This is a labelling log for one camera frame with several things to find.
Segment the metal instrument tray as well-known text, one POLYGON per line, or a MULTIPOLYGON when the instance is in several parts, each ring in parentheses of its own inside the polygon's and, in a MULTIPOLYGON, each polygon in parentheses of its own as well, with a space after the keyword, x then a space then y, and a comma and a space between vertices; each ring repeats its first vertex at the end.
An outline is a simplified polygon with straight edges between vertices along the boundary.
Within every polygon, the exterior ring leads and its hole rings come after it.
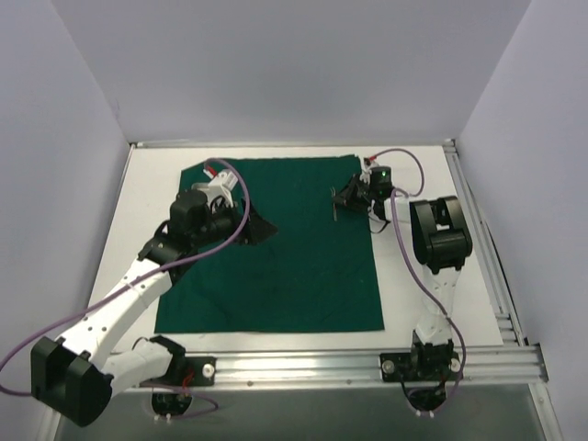
POLYGON ((209 183, 201 183, 201 182, 194 183, 191 186, 191 189, 198 189, 200 191, 204 191, 205 189, 208 189, 208 188, 209 188, 209 183))

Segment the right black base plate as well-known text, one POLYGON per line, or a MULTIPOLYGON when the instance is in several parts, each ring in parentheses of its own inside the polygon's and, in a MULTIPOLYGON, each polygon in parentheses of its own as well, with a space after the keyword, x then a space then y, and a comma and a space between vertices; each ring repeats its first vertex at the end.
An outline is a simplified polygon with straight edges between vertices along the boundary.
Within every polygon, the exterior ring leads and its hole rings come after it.
POLYGON ((451 368, 456 357, 442 355, 416 355, 408 352, 381 353, 379 355, 380 373, 384 382, 443 382, 458 378, 457 371, 451 368))

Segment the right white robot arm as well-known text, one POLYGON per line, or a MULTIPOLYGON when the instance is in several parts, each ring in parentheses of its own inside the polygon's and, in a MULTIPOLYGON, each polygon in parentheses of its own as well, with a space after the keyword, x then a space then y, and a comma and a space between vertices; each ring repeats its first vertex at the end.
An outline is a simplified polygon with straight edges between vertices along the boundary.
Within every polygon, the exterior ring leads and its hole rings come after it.
POLYGON ((424 308, 413 331, 408 368, 418 379, 429 379, 441 364, 457 363, 453 336, 458 332, 452 311, 458 278, 473 251, 458 198, 416 199, 392 184, 388 166, 376 166, 352 175, 341 190, 333 190, 332 202, 335 209, 374 214, 386 226, 393 226, 398 240, 400 224, 410 226, 420 274, 412 266, 405 245, 399 246, 409 272, 424 293, 424 308))

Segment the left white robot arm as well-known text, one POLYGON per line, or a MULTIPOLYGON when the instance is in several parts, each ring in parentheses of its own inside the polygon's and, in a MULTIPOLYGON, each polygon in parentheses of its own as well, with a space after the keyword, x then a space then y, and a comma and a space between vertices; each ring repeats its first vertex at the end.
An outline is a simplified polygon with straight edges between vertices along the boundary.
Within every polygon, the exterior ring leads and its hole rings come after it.
POLYGON ((142 314, 198 260, 231 243, 256 245, 277 233, 248 198, 193 188, 177 194, 163 221, 120 282, 59 337, 30 352, 31 394, 80 427, 121 392, 148 380, 179 386, 193 372, 185 348, 156 335, 113 354, 142 314))

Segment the aluminium rail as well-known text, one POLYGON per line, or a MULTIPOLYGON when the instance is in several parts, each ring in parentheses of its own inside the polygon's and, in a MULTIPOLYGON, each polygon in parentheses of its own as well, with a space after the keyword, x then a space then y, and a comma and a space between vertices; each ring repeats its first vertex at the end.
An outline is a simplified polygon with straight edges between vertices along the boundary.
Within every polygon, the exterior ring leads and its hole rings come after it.
MULTIPOLYGON (((156 388, 151 379, 161 377, 168 369, 172 356, 162 349, 157 356, 147 351, 148 343, 140 342, 134 350, 111 356, 101 372, 107 374, 114 393, 140 386, 156 388)), ((541 350, 536 346, 470 347, 459 361, 451 365, 458 378, 443 382, 384 382, 380 373, 379 355, 382 350, 345 350, 314 352, 246 352, 199 354, 184 356, 213 356, 216 361, 217 390, 307 390, 372 388, 383 384, 405 385, 413 388, 434 388, 444 385, 502 385, 540 383, 548 379, 541 350)))
POLYGON ((512 291, 501 253, 497 248, 490 209, 470 179, 459 154, 457 140, 445 140, 442 146, 451 179, 472 234, 474 254, 479 263, 484 286, 500 323, 499 329, 507 331, 508 334, 503 340, 510 345, 528 346, 527 335, 517 310, 517 298, 512 291))

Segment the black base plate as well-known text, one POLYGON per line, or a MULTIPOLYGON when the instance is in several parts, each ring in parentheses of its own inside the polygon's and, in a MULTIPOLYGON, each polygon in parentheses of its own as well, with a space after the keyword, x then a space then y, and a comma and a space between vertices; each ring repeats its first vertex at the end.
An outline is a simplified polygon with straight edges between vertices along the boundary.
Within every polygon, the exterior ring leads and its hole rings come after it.
POLYGON ((442 355, 416 355, 408 352, 381 353, 379 355, 380 373, 384 382, 443 382, 458 378, 457 371, 451 368, 456 357, 442 355))
POLYGON ((181 388, 212 386, 216 361, 213 356, 174 356, 166 372, 151 382, 181 388))

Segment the aluminium right side rail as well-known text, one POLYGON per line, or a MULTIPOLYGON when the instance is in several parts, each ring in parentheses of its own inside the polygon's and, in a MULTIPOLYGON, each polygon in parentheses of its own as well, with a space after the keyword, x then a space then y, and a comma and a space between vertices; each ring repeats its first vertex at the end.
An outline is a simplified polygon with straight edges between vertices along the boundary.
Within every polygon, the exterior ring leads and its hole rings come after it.
POLYGON ((442 146, 451 179, 472 234, 474 254, 479 263, 484 286, 500 323, 499 329, 507 331, 508 334, 503 340, 510 345, 528 346, 527 335, 517 310, 517 298, 512 291, 501 253, 497 248, 490 209, 470 179, 459 154, 457 140, 445 140, 442 146))

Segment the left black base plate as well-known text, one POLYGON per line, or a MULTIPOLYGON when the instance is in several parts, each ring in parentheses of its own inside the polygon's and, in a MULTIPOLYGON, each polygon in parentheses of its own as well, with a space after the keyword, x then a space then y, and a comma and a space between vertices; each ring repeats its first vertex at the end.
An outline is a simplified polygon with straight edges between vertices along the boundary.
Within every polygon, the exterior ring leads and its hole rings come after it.
POLYGON ((216 361, 213 356, 174 356, 166 372, 151 382, 181 388, 212 386, 216 361))

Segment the dark green surgical cloth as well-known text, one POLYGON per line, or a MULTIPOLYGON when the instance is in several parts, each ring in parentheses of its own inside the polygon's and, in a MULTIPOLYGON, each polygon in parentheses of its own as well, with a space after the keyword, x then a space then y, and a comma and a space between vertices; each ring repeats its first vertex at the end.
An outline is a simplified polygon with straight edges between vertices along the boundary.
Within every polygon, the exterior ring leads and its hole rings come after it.
POLYGON ((368 218, 332 205, 333 190, 359 171, 357 157, 236 159, 233 166, 277 233, 192 265, 160 298, 156 332, 382 330, 368 218))

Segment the aluminium front rail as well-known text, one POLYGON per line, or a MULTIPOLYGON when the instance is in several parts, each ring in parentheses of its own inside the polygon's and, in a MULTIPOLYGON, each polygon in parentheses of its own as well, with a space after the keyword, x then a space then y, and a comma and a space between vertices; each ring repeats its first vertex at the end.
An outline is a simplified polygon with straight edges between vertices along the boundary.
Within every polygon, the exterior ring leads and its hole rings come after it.
MULTIPOLYGON (((101 372, 107 374, 114 393, 140 386, 156 388, 151 379, 161 377, 168 369, 172 356, 162 349, 157 356, 147 351, 148 343, 140 342, 134 350, 111 356, 101 372)), ((443 382, 384 382, 380 373, 379 355, 382 350, 345 350, 314 352, 246 352, 199 354, 184 356, 213 356, 216 361, 217 390, 307 390, 372 388, 383 384, 405 385, 413 388, 434 388, 444 385, 502 385, 540 383, 548 379, 541 350, 536 346, 470 347, 459 361, 451 365, 458 378, 443 382)))

